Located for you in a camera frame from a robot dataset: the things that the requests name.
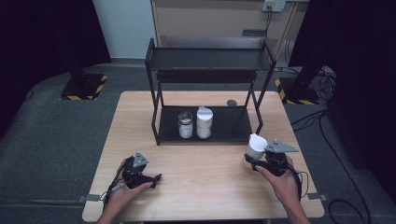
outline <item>wall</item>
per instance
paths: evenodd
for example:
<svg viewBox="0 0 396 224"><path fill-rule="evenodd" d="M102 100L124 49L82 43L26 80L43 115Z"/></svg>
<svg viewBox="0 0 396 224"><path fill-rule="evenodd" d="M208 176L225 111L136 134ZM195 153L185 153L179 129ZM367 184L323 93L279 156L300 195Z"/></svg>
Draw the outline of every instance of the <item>wall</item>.
<svg viewBox="0 0 396 224"><path fill-rule="evenodd" d="M93 0L113 59L144 59L155 38L150 0Z"/></svg>

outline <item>wooden table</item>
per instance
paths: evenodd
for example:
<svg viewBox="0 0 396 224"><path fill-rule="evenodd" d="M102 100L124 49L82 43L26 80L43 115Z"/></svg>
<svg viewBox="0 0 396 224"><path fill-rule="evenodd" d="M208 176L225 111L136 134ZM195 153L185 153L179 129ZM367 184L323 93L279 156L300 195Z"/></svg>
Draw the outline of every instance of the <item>wooden table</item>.
<svg viewBox="0 0 396 224"><path fill-rule="evenodd" d="M246 100L244 91L165 91L169 105L226 105ZM126 91L121 97L99 161L90 194L107 190L124 158L140 151L149 159L144 175L163 174L156 189L148 189L120 216L122 221L264 219L286 217L271 185L243 164L247 145L156 145L150 123L153 104L149 91ZM264 126L260 133L269 143L277 139L299 147L285 109L276 92L267 92L261 105ZM252 130L257 116L248 108ZM309 173L299 152L288 153L294 166ZM306 188L304 179L303 191ZM317 192L309 178L308 192ZM324 215L320 200L301 200L309 217ZM102 202L87 202L82 217L96 221Z"/></svg>

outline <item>glass jar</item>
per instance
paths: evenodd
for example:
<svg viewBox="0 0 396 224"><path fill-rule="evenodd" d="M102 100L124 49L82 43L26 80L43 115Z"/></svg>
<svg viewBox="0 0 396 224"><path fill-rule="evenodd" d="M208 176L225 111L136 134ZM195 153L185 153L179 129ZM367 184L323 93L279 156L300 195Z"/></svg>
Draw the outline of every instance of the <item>glass jar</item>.
<svg viewBox="0 0 396 224"><path fill-rule="evenodd" d="M182 138L192 136L192 113L190 111L182 111L178 114L178 133Z"/></svg>

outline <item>black backdrop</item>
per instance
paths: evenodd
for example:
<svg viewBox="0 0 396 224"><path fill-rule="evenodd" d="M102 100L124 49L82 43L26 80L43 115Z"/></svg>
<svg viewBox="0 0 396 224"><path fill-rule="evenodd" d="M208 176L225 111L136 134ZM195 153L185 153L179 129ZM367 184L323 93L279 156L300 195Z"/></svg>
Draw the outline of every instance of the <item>black backdrop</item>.
<svg viewBox="0 0 396 224"><path fill-rule="evenodd" d="M51 11L51 18L42 6ZM50 29L54 21L80 66L110 62L92 0L1 1L0 136L36 83L67 72L61 43Z"/></svg>
<svg viewBox="0 0 396 224"><path fill-rule="evenodd" d="M335 28L323 61L337 75L331 116L355 165L371 169L394 202L395 8L385 0L311 0L290 59L304 66L325 29Z"/></svg>

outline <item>black shelf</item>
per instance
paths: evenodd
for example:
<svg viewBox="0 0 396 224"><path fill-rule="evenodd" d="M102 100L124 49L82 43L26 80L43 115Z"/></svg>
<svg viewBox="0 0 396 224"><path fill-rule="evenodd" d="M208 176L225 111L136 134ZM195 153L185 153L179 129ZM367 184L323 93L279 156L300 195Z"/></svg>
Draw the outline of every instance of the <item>black shelf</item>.
<svg viewBox="0 0 396 224"><path fill-rule="evenodd" d="M260 104L262 97L274 72L276 60L265 41L259 49L191 49L158 48L150 39L146 54L146 71L150 86L154 113L151 128L157 145L161 142L247 142L252 134L248 117L248 102L253 101L259 126L262 128ZM260 71L267 71L258 99L253 86ZM157 78L158 90L154 90L153 74ZM162 84L164 83L249 83L244 105L209 106L214 113L212 134L208 139L200 139L193 126L193 136L184 139L179 136L177 115L189 110L196 115L198 106L166 105L163 101ZM155 126L157 112L161 104L160 128Z"/></svg>
<svg viewBox="0 0 396 224"><path fill-rule="evenodd" d="M166 106L162 108L159 137L160 142L246 142L251 135L248 111L244 106L206 106L213 111L212 134L201 139L196 134L196 116L194 116L193 134L182 138L178 133L177 115L181 111L190 111L196 115L198 106Z"/></svg>

